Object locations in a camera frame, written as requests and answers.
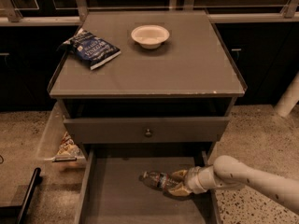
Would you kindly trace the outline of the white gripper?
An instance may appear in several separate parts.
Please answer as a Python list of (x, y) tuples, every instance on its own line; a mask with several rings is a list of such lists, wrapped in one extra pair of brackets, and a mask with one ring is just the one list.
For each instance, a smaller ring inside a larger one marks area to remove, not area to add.
[(187, 170), (178, 170), (171, 174), (175, 179), (183, 181), (167, 190), (175, 197), (187, 197), (191, 193), (205, 193), (209, 189), (214, 189), (218, 185), (212, 166), (193, 167)]

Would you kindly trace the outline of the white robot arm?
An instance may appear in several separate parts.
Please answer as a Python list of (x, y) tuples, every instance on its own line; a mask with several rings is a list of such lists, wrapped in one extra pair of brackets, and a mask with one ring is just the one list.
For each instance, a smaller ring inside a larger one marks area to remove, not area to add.
[(299, 214), (299, 181), (253, 169), (227, 155), (212, 165), (174, 172), (180, 182), (169, 189), (173, 196), (205, 193), (210, 189), (232, 189), (246, 185), (276, 203)]

